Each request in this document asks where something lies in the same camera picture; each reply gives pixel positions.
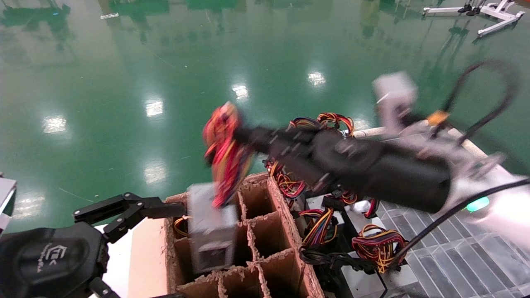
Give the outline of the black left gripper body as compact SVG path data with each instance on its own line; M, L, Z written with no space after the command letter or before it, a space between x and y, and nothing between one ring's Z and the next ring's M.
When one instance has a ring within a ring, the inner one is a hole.
M2 298L87 298L106 272L108 244L87 223L1 237Z

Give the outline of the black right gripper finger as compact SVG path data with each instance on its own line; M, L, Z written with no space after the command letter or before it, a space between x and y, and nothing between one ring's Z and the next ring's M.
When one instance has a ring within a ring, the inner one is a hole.
M319 168L304 149L273 147L270 155L312 189L327 189L332 184L330 174Z
M270 154L274 148L282 151L297 143L310 144L318 132L314 127L241 126L235 130L235 141L252 151Z

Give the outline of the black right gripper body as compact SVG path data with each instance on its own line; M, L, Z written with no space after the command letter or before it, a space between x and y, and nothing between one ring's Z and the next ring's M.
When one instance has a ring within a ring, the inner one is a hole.
M345 190L430 213L448 200L452 177L443 158L419 158L392 143L340 138L330 131L316 134L311 149L326 181Z

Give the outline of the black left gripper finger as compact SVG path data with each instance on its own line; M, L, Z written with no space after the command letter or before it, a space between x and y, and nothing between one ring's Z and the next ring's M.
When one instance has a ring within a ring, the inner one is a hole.
M89 283L89 289L93 294L99 298L120 298L120 296L112 290L100 277L96 277ZM165 296L157 296L157 298L185 298L184 294L172 293Z
M127 192L74 211L74 222L95 224L114 217L104 227L104 238L116 243L145 218L164 219L186 215L182 202L164 203L159 197L140 197Z

